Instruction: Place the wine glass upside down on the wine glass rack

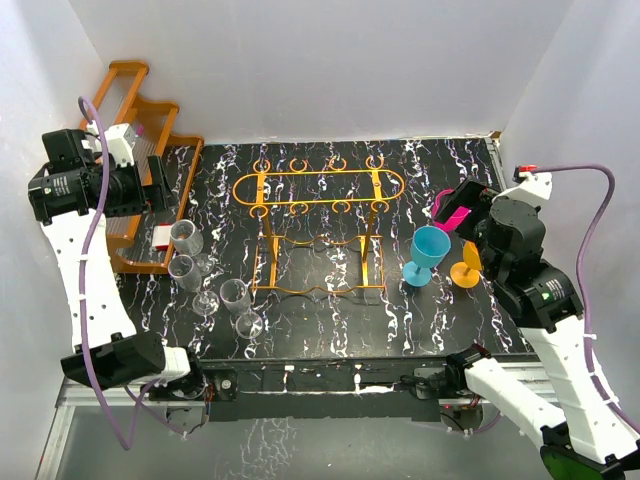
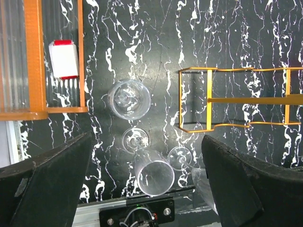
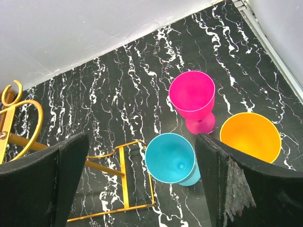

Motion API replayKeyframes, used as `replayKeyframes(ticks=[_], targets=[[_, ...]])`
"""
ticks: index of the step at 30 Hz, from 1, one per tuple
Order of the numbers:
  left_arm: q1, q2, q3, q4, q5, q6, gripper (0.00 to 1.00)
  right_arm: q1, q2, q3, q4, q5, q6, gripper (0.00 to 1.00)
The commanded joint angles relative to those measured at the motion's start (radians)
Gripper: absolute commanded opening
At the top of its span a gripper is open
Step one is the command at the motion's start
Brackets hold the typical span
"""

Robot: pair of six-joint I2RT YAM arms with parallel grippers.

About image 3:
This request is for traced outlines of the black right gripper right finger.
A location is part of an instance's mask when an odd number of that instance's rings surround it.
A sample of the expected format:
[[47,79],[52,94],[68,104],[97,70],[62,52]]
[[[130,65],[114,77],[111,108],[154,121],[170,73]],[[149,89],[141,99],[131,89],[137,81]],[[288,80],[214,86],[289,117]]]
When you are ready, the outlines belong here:
[[214,227],[300,227],[303,174],[198,134],[195,152]]

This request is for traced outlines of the pink plastic wine glass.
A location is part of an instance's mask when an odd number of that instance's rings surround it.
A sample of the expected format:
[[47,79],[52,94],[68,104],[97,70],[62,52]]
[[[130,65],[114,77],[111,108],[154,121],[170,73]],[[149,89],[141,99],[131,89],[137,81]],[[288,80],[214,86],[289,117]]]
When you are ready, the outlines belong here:
[[192,134],[208,134],[214,129],[216,119],[212,110],[215,92],[214,81],[201,71],[183,72],[172,81],[170,101],[185,119],[186,127]]

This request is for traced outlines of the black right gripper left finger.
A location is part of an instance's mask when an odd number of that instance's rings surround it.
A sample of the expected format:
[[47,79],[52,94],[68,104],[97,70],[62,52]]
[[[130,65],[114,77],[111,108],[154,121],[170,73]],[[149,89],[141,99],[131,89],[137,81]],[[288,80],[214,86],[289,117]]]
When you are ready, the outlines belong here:
[[89,150],[79,133],[0,166],[2,227],[64,227]]

